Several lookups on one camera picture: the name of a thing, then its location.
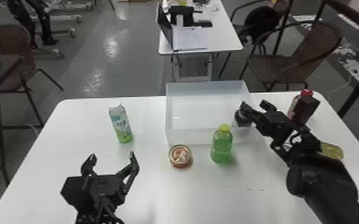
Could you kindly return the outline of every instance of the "desk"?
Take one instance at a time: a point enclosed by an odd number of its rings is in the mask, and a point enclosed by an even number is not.
[[[175,81],[180,82],[192,82],[192,81],[207,81],[212,79],[213,73],[213,62],[215,57],[214,53],[217,52],[232,52],[240,51],[243,49],[241,42],[239,41],[238,35],[228,18],[225,8],[220,0],[211,0],[210,4],[218,8],[218,11],[212,12],[212,27],[203,28],[204,34],[208,37],[206,41],[207,48],[194,50],[194,51],[178,51],[174,52],[164,37],[163,32],[160,31],[159,41],[159,54],[163,56],[171,56],[171,65],[174,69]],[[167,6],[167,0],[163,0],[163,6]],[[180,55],[187,54],[209,54],[208,59],[208,72],[207,76],[197,77],[183,77],[181,78],[180,72]]]
[[[252,94],[286,111],[297,92]],[[359,190],[359,142],[328,102],[321,101],[308,122],[313,134],[343,148],[344,163]],[[110,104],[127,110],[134,140],[118,143],[108,116]],[[190,146],[193,164],[178,170],[168,160],[166,97],[72,99],[58,104],[0,199],[0,223],[74,224],[76,210],[60,195],[68,176],[96,153],[99,174],[115,173],[129,163],[132,150],[140,164],[126,202],[116,215],[130,224],[319,223],[305,202],[285,186],[286,165],[256,133],[234,145],[237,160],[219,166],[209,145]]]

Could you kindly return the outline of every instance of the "red bottle cap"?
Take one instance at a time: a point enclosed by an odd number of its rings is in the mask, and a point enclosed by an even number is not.
[[[301,95],[302,96],[313,96],[313,91],[311,91],[309,89],[304,89],[301,91]]]

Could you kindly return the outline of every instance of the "shiny floor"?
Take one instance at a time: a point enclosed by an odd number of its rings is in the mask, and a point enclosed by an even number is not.
[[[35,103],[45,120],[58,102],[64,99],[165,94],[165,83],[171,82],[172,76],[169,59],[157,53],[159,27],[154,22],[156,2],[156,0],[130,4],[115,2],[114,12],[106,0],[99,0],[99,7],[94,11],[76,12],[83,17],[81,24],[52,23],[54,29],[75,27],[76,37],[56,35],[60,40],[57,48],[65,54],[65,59],[61,60],[52,55],[36,57],[38,67],[45,69],[65,88],[65,91],[60,91],[41,75],[35,76],[29,82]],[[223,2],[227,13],[244,3],[242,0]],[[296,1],[296,4],[313,4],[311,8],[314,11],[310,13],[315,13],[317,3],[312,2]],[[241,16],[236,17],[236,21],[241,22],[247,12],[248,10],[240,12]],[[6,8],[0,8],[0,23],[16,23]],[[289,29],[284,34],[279,53],[290,54],[302,38],[303,36],[296,29]],[[275,36],[269,39],[268,49],[272,49],[274,41]],[[246,47],[242,52],[233,54],[222,79],[237,79],[249,51],[250,48]],[[214,79],[224,58],[225,54],[221,54],[218,58]],[[244,75],[244,80],[252,92],[264,91],[261,83],[249,70]],[[321,92],[325,97],[330,91],[346,83],[345,79],[326,61],[314,72],[308,82],[312,89]],[[291,88],[300,90],[302,86],[295,85]],[[275,88],[275,91],[284,90],[284,86]],[[330,103],[334,109],[339,109],[351,91],[352,87],[347,86],[332,95]],[[1,100],[5,124],[36,123],[25,97],[4,95]],[[359,100],[344,119],[357,137],[359,137],[358,108]],[[6,131],[5,135],[7,166],[10,176],[13,176],[36,139],[36,133],[32,130]],[[0,172],[0,196],[4,190],[5,185]],[[28,193],[41,194],[41,189],[34,189],[33,192]]]

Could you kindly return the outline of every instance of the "green bottle cap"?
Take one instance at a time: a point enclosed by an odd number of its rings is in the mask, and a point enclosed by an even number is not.
[[[228,124],[222,124],[218,130],[220,130],[220,132],[228,133],[230,132],[230,126]]]

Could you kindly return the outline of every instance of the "table leg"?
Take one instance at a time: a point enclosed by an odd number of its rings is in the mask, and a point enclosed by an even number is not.
[[[174,73],[174,82],[179,82],[180,81],[180,69],[181,69],[181,63],[180,63],[180,56],[178,55],[172,55],[171,56],[171,64],[173,66],[173,73]]]
[[[5,184],[8,186],[10,184],[10,180],[8,178],[7,167],[5,165],[5,148],[4,148],[2,121],[1,121],[1,109],[0,109],[0,159],[1,159],[1,170],[3,172],[4,181]]]
[[[214,55],[209,54],[207,62],[207,75],[206,76],[190,76],[190,77],[181,77],[181,62],[179,55],[171,55],[171,65],[174,82],[203,82],[211,81],[213,76],[213,63]]]
[[[211,81],[211,80],[212,80],[212,76],[213,76],[213,61],[214,61],[214,55],[213,55],[213,54],[209,54],[209,59],[208,59],[208,77],[207,77],[207,81]]]

